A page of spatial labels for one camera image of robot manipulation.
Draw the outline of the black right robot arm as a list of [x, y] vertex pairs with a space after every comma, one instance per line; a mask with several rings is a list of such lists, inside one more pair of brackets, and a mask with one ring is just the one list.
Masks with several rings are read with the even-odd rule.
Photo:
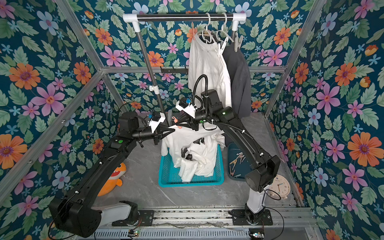
[[234, 110], [224, 107], [217, 91], [208, 87], [208, 77], [205, 74], [200, 75], [193, 88], [191, 103], [182, 99], [177, 105], [184, 114], [179, 117], [176, 126], [198, 131], [200, 127], [210, 123], [222, 130], [242, 151], [251, 168], [251, 172], [245, 176], [250, 194], [244, 217], [254, 224], [265, 212], [265, 194], [277, 176], [281, 160], [266, 152], [246, 130]]

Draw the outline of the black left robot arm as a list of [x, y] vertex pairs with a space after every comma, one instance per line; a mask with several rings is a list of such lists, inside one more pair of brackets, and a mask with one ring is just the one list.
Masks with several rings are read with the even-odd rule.
[[125, 112], [119, 117], [120, 131], [106, 144], [100, 159], [73, 189], [62, 198], [54, 198], [49, 204], [57, 229], [71, 236], [90, 237], [100, 226], [125, 222], [130, 226], [140, 221], [137, 204], [121, 201], [115, 205], [94, 208], [94, 202], [107, 180], [137, 144], [146, 140], [158, 143], [174, 129], [166, 127], [164, 113], [153, 112], [145, 127], [139, 126], [136, 112]]

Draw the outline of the white garment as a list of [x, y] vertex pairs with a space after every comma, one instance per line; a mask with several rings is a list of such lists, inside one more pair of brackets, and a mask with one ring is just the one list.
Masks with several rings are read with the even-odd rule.
[[194, 176], [211, 177], [216, 166], [218, 147], [225, 147], [224, 132], [212, 124], [199, 124], [199, 130], [172, 126], [175, 131], [162, 140], [161, 155], [171, 155], [183, 183]]
[[224, 107], [232, 106], [231, 79], [223, 57], [223, 50], [216, 42], [207, 44], [198, 36], [191, 42], [189, 56], [188, 87], [194, 85], [201, 75], [208, 78], [208, 89], [217, 91]]

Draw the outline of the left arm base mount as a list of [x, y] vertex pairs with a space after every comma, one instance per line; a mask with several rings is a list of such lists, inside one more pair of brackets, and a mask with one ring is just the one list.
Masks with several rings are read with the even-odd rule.
[[134, 210], [124, 219], [112, 223], [113, 227], [149, 227], [152, 225], [155, 211]]

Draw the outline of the white plastic hanger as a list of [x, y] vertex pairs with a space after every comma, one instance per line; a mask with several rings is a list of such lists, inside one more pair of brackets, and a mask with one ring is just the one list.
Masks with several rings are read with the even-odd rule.
[[216, 42], [217, 44], [219, 43], [219, 40], [224, 40], [226, 37], [229, 38], [228, 43], [229, 42], [233, 43], [234, 42], [233, 38], [225, 30], [225, 27], [227, 26], [228, 16], [226, 13], [223, 13], [223, 15], [225, 17], [225, 21], [219, 30], [214, 31], [213, 35], [214, 35], [215, 39], [217, 40], [217, 42]]
[[205, 28], [197, 32], [196, 39], [200, 39], [206, 44], [213, 44], [216, 43], [217, 40], [215, 39], [213, 33], [209, 30], [209, 26], [211, 24], [211, 15], [210, 13], [206, 13], [208, 16], [208, 23], [205, 25]]

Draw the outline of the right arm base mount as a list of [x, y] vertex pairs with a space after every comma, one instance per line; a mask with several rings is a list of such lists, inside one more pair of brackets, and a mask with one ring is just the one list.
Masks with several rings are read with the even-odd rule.
[[232, 217], [233, 225], [235, 226], [272, 226], [273, 219], [271, 212], [266, 209], [262, 209], [259, 213], [254, 214], [250, 210], [230, 210], [230, 216]]

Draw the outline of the dark grey t-shirt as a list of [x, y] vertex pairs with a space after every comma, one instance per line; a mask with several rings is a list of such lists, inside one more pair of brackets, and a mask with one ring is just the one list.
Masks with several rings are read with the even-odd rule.
[[231, 43], [223, 52], [223, 57], [231, 79], [232, 108], [239, 118], [251, 114], [251, 73], [241, 50], [235, 52]]

